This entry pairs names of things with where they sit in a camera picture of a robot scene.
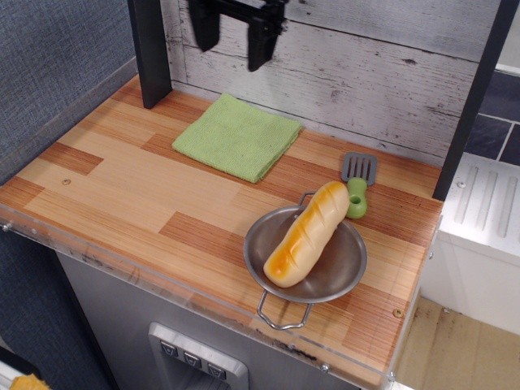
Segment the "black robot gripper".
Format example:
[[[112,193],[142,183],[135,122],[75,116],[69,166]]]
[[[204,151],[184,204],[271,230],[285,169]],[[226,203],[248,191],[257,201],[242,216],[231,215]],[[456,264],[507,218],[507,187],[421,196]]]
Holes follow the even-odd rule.
[[[220,14],[248,23],[248,69],[255,72],[272,59],[278,36],[284,30],[287,3],[285,0],[264,1],[257,6],[232,0],[189,0],[196,43],[203,52],[218,44]]]

